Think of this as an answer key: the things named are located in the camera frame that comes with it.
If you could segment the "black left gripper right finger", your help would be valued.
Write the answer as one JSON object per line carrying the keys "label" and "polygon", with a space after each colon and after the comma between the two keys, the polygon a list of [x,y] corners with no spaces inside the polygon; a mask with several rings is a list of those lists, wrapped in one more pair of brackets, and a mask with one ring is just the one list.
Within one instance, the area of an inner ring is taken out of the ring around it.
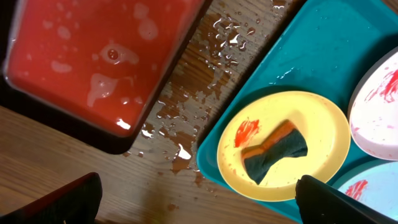
{"label": "black left gripper right finger", "polygon": [[310,175],[303,175],[297,181],[295,191],[296,204],[306,224],[397,224]]}

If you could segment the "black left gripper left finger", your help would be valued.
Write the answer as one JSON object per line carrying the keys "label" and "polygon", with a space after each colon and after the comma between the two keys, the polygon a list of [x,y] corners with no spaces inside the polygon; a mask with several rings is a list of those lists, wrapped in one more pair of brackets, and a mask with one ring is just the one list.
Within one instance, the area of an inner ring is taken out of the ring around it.
{"label": "black left gripper left finger", "polygon": [[1,223],[94,223],[103,189],[99,174],[90,172],[11,213]]}

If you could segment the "yellow plate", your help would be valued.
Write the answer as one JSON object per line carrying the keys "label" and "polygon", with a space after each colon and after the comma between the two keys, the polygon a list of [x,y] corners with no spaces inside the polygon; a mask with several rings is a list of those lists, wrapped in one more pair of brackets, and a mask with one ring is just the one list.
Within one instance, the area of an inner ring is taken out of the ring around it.
{"label": "yellow plate", "polygon": [[[248,176],[241,152],[263,143],[284,121],[291,121],[300,131],[308,154],[277,161],[257,184]],[[332,101],[306,91],[284,91],[241,109],[225,127],[216,158],[223,180],[237,193],[281,202],[295,197],[295,185],[303,175],[328,182],[343,165],[350,143],[346,116]]]}

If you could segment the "red and black tray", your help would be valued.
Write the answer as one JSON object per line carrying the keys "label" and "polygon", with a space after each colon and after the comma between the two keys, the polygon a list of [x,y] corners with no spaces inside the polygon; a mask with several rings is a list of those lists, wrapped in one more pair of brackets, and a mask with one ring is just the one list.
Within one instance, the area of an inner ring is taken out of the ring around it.
{"label": "red and black tray", "polygon": [[209,1],[2,1],[1,106],[129,150]]}

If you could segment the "light blue plate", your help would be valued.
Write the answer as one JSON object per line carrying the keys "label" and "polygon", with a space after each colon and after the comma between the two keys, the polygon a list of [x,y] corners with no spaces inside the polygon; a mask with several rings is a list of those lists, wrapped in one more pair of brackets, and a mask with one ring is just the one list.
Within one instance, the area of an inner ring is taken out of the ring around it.
{"label": "light blue plate", "polygon": [[374,160],[342,175],[333,187],[369,208],[397,220],[397,162]]}

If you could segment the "white plate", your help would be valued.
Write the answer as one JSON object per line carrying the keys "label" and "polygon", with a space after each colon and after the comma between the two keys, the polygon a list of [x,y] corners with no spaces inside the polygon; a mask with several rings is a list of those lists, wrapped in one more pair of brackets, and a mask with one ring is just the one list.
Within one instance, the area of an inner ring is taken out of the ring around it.
{"label": "white plate", "polygon": [[351,137],[365,153],[397,160],[397,48],[362,77],[349,102]]}

